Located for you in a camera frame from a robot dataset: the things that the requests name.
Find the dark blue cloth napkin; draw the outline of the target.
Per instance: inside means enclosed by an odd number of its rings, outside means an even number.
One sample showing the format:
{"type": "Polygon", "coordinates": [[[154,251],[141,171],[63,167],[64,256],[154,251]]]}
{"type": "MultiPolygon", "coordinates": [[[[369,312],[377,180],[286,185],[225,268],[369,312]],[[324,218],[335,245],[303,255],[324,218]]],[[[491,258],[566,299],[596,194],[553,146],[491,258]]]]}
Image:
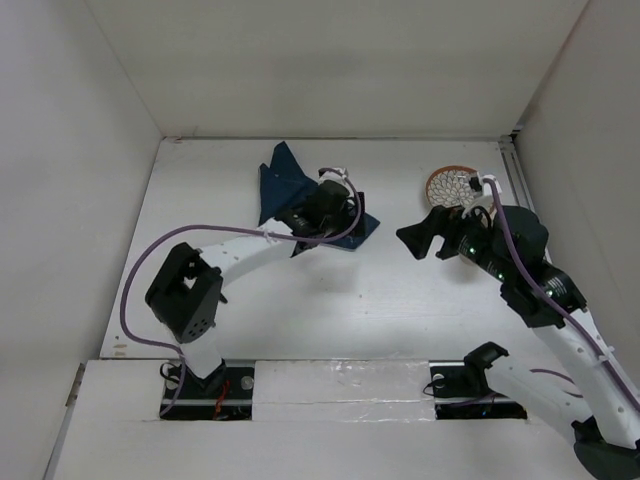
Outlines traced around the dark blue cloth napkin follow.
{"type": "MultiPolygon", "coordinates": [[[[272,153],[269,165],[259,167],[260,216],[258,225],[262,226],[286,207],[291,207],[312,193],[318,182],[308,177],[298,164],[289,146],[278,143],[272,153]]],[[[365,238],[345,238],[331,242],[332,246],[344,250],[356,250],[379,227],[380,221],[367,214],[368,232],[365,238]]]]}

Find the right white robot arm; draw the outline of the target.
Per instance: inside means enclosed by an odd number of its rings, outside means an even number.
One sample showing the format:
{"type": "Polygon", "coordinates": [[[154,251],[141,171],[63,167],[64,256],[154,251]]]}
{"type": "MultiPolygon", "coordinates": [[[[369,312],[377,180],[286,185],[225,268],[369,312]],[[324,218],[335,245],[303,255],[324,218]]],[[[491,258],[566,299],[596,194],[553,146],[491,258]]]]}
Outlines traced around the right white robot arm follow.
{"type": "Polygon", "coordinates": [[[639,391],[589,318],[587,302],[572,279],[544,255],[548,231],[531,211],[500,207],[436,206],[397,238],[417,260],[434,238],[440,260],[463,257],[500,284],[500,296],[568,373],[571,395],[517,363],[506,348],[486,342],[460,364],[433,371],[428,387],[437,398],[461,398],[461,406],[503,396],[533,413],[564,437],[596,479],[639,476],[639,391]]]}

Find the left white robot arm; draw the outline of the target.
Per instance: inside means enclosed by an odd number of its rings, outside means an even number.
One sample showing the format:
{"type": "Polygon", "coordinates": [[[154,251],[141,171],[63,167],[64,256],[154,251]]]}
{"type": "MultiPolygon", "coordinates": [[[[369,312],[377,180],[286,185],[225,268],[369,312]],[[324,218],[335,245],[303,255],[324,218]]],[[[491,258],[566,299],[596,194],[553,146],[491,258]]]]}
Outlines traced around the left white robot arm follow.
{"type": "Polygon", "coordinates": [[[360,240],[366,233],[365,220],[362,192],[350,191],[344,181],[323,180],[301,202],[255,230],[202,250],[186,242],[173,247],[145,302],[180,347],[190,387],[208,397],[226,380],[225,360],[213,340],[225,286],[319,245],[360,240]]]}

